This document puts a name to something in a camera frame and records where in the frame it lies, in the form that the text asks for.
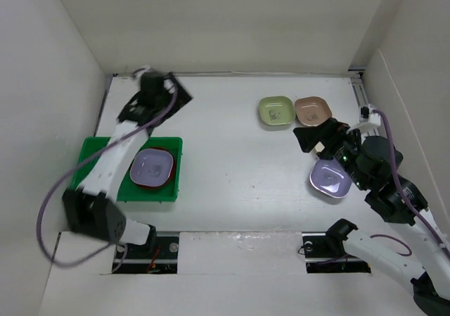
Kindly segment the pink square plate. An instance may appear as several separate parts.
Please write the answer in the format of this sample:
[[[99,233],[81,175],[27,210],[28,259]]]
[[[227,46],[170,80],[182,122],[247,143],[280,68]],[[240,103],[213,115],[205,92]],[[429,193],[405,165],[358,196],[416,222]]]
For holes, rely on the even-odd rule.
[[[294,109],[297,119],[306,127],[318,126],[333,116],[328,103],[317,96],[296,100],[294,102]]]

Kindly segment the green square plate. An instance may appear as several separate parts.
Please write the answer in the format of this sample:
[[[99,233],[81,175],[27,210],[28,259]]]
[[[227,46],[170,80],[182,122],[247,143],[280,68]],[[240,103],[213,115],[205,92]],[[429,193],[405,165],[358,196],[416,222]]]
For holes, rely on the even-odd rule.
[[[286,96],[268,96],[259,101],[259,116],[268,126],[289,125],[296,114],[292,101]]]

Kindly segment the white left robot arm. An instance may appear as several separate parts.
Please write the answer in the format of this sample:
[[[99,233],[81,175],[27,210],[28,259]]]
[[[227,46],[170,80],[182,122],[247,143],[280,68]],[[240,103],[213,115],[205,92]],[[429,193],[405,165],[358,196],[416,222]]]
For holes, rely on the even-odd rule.
[[[171,72],[141,69],[134,76],[138,91],[117,116],[105,148],[83,161],[96,163],[62,201],[69,230],[109,244],[132,244],[141,257],[156,251],[155,228],[126,218],[117,206],[120,185],[153,130],[183,108],[192,96]]]

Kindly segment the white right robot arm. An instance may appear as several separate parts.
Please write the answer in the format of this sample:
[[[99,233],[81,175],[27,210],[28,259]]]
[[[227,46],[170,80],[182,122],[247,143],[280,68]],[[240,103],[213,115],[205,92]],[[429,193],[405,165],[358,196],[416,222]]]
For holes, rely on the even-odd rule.
[[[352,223],[355,229],[325,238],[329,253],[339,261],[345,254],[364,261],[373,273],[402,288],[425,315],[448,315],[449,257],[441,249],[449,247],[449,241],[429,209],[421,210],[429,224],[425,226],[404,203],[392,179],[387,138],[365,137],[338,120],[295,127],[292,133],[288,155],[296,163],[291,170],[299,192],[281,229],[326,232],[341,219]],[[342,161],[351,174],[346,197],[335,200],[311,186],[317,144],[326,148],[326,159]]]

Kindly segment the aluminium rail right side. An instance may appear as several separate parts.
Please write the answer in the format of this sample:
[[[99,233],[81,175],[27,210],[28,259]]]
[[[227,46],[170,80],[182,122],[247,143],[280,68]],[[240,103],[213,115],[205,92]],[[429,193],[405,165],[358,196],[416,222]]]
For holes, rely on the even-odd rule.
[[[354,95],[356,97],[356,102],[360,108],[362,105],[369,103],[368,97],[364,89],[364,83],[362,80],[363,70],[349,70],[349,77],[351,80],[351,85],[354,90]],[[363,137],[378,136],[378,128],[371,130],[365,134],[361,134]]]

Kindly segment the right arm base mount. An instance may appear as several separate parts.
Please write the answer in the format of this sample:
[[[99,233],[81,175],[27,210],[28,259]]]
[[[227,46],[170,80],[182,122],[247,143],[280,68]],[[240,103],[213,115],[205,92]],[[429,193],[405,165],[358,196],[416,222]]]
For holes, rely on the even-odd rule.
[[[297,250],[308,274],[371,273],[370,265],[333,245],[325,232],[302,233]]]

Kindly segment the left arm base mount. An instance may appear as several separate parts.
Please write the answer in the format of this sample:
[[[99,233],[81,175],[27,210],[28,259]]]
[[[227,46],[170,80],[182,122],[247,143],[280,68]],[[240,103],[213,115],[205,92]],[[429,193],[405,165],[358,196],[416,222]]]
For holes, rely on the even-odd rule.
[[[118,247],[112,261],[113,274],[176,274],[178,269],[179,232],[157,232],[154,250],[148,252],[129,244],[124,251]]]

